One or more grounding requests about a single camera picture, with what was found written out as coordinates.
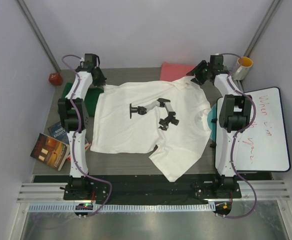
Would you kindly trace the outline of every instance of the book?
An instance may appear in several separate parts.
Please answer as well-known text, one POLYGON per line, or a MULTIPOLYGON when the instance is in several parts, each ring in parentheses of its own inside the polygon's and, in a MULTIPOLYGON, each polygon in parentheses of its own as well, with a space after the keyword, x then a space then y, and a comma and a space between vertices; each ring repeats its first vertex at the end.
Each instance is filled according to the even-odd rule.
MULTIPOLYGON (((50 126, 48 128, 49 134, 50 136, 52 136, 54 139, 57 139, 67 145, 70 144, 68 137, 67 137, 67 133, 66 130, 62 127, 61 122, 57 122, 54 125, 50 126)), ((87 151, 87 149, 91 146, 90 142, 87 141, 87 139, 85 138, 85 151, 87 151)), ((71 160, 71 155, 69 154, 67 156, 67 160, 70 161, 71 160)))
POLYGON ((51 136, 40 133, 30 156, 60 171, 69 153, 69 145, 51 136))

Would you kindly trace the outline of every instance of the gray table surface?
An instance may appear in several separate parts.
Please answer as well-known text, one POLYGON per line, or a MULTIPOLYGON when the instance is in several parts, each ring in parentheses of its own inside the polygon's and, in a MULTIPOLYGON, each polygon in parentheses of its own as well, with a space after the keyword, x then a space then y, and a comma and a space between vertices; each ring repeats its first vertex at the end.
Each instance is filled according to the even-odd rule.
MULTIPOLYGON (((147 68, 108 68, 102 72, 107 78, 109 85, 121 85, 126 82, 149 82, 158 81, 160 78, 160 67, 147 68)), ((48 127, 60 121, 58 115, 58 99, 61 97, 65 84, 74 82, 75 74, 70 70, 61 71, 63 84, 56 88, 47 118, 44 133, 49 135, 48 127)), ((221 97, 220 92, 212 83, 206 82, 202 89, 210 105, 213 106, 216 100, 221 97)), ((86 138, 92 141, 94 118, 89 118, 86 138)), ((186 174, 209 174, 215 173, 215 151, 210 148, 212 140, 209 140, 201 158, 186 172, 186 174)), ((152 153, 118 153, 107 154, 90 150, 86 151, 86 162, 91 175, 155 175, 162 174, 153 162, 149 159, 152 153)), ((33 175, 68 175, 71 164, 66 161, 60 171, 56 171, 45 164, 36 161, 33 175)))

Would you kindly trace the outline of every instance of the metal pole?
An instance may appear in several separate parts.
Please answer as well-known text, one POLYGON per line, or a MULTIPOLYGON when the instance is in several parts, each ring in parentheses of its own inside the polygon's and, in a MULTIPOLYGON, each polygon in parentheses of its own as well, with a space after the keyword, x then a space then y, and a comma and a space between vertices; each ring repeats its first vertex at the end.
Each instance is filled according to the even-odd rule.
POLYGON ((271 20, 273 19, 276 11, 278 10, 280 4, 282 3, 283 0, 273 0, 272 3, 270 4, 265 16, 262 18, 254 36, 252 37, 247 50, 245 51, 244 56, 245 57, 250 57, 257 42, 259 41, 259 39, 261 38, 261 36, 263 35, 263 33, 265 32, 265 29, 267 28, 267 26, 269 25, 269 23, 271 22, 271 20))
POLYGON ((53 65, 55 71, 57 73, 61 72, 61 68, 58 65, 56 59, 54 58, 52 51, 50 50, 50 48, 48 47, 47 42, 45 41, 45 38, 43 37, 39 27, 37 26, 30 10, 28 9, 26 3, 24 2, 24 0, 15 0, 17 5, 19 6, 21 12, 23 13, 23 15, 25 16, 27 22, 29 23, 32 31, 34 32, 37 40, 39 41, 42 49, 44 50, 44 52, 46 53, 49 61, 51 62, 51 64, 53 65))

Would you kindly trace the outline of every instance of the pink cloth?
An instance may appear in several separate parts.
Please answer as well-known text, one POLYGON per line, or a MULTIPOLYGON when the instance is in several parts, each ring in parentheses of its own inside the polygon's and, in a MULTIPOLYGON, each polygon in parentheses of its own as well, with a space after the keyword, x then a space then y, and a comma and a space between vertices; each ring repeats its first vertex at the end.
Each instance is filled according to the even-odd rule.
POLYGON ((195 68, 195 65, 175 64, 164 62, 161 65, 159 80, 172 82, 185 77, 188 72, 195 68))

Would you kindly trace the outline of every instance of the metal floor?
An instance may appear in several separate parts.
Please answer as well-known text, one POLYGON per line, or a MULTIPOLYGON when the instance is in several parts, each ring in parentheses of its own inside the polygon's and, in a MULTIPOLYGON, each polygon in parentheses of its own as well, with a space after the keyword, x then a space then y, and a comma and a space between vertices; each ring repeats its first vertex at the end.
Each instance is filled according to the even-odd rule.
MULTIPOLYGON (((121 85, 126 82, 149 82, 158 81, 160 78, 160 67, 147 68, 109 68, 102 70, 107 78, 109 85, 121 85)), ((74 82, 75 74, 70 70, 61 72, 63 84, 56 88, 52 105, 49 111, 44 133, 49 135, 48 127, 60 121, 58 115, 58 99, 62 96, 65 84, 74 82)), ((217 99, 221 97, 220 92, 209 81, 201 86, 206 94, 207 100, 213 106, 217 99)), ((92 141, 94 118, 89 118, 86 138, 92 141)), ((211 140, 208 141, 206 148, 200 158, 186 174, 211 174, 215 173, 215 152, 210 148, 211 140)), ((92 175, 156 175, 162 174, 153 162, 149 159, 149 155, 140 153, 118 153, 106 154, 87 150, 86 162, 89 173, 92 175)), ((70 163, 67 161, 61 171, 56 171, 45 164, 36 161, 33 175, 68 175, 70 172, 70 163)))
MULTIPOLYGON (((231 215, 248 212, 252 201, 237 201, 231 215)), ((213 212, 105 213, 73 219, 74 213, 28 213, 21 240, 288 240, 277 201, 259 201, 242 219, 223 219, 213 212)))

